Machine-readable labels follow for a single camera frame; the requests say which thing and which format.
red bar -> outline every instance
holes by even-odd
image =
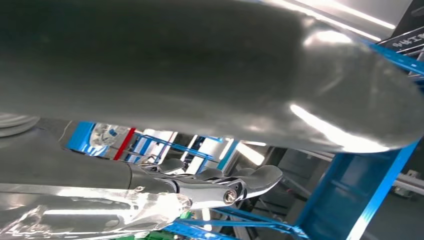
[[[132,127],[128,131],[128,134],[126,135],[126,137],[123,140],[121,146],[119,147],[118,152],[116,152],[116,155],[113,157],[113,160],[119,160],[119,158],[124,153],[124,150],[127,148],[128,144],[130,143],[131,138],[133,137],[133,135],[134,135],[135,132],[136,132],[136,128],[135,127]]]

ceiling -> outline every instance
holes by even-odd
[[[379,42],[389,38],[412,0],[264,0],[327,19],[333,25]]]

bolt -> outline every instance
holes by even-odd
[[[138,187],[134,188],[134,191],[136,191],[137,193],[140,193],[140,192],[142,192],[144,189],[145,189],[145,187],[144,187],[144,186],[138,186]]]
[[[237,193],[233,189],[226,191],[224,194],[224,203],[233,204],[237,199]]]

black label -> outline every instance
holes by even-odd
[[[396,52],[412,50],[424,46],[424,26],[389,40],[382,41],[379,45]]]

transparent plastic part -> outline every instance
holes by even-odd
[[[0,239],[111,239],[160,230],[190,209],[176,193],[0,183]]]

